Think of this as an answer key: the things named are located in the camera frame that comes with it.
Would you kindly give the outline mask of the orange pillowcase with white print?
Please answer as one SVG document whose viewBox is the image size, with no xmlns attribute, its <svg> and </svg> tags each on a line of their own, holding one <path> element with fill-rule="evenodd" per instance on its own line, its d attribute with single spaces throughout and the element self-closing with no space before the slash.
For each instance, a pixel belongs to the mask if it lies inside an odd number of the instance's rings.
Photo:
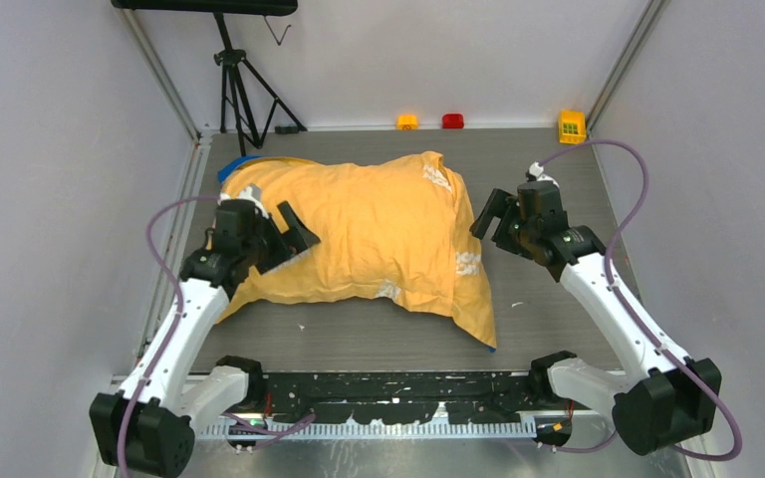
<svg viewBox="0 0 765 478">
<path fill-rule="evenodd" d="M 252 272 L 226 307 L 388 299 L 412 313 L 450 319 L 498 345 L 482 245 L 463 177 L 435 151 L 377 165 L 326 165 L 266 156 L 239 164 L 224 198 L 256 190 L 270 213 L 288 203 L 319 243 L 267 272 Z"/>
</svg>

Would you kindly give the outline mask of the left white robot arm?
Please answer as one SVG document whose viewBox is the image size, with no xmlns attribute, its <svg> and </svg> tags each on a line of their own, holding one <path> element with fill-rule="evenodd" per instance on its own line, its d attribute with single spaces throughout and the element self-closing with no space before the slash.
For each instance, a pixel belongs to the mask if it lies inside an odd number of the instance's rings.
<svg viewBox="0 0 765 478">
<path fill-rule="evenodd" d="M 249 358 L 226 356 L 201 383 L 185 384 L 206 336 L 249 274 L 265 275 L 320 244 L 289 202 L 279 203 L 277 213 L 284 228 L 258 199 L 222 199 L 203 245 L 179 272 L 161 267 L 173 288 L 165 318 L 118 389 L 97 394 L 89 409 L 100 457 L 122 476 L 179 476 L 197 433 L 233 406 L 252 412 L 264 403 L 262 365 Z"/>
</svg>

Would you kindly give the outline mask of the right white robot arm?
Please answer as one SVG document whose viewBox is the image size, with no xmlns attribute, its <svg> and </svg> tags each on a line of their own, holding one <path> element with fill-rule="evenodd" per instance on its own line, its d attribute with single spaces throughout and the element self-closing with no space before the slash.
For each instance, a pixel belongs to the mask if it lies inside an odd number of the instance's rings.
<svg viewBox="0 0 765 478">
<path fill-rule="evenodd" d="M 623 292 L 606 245 L 591 228 L 570 224 L 554 182 L 526 182 L 514 193 L 493 189 L 470 232 L 544 267 L 582 305 L 623 368 L 615 375 L 569 351 L 536 358 L 528 372 L 535 404 L 579 403 L 607 418 L 637 455 L 711 430 L 721 371 L 709 358 L 692 358 Z"/>
</svg>

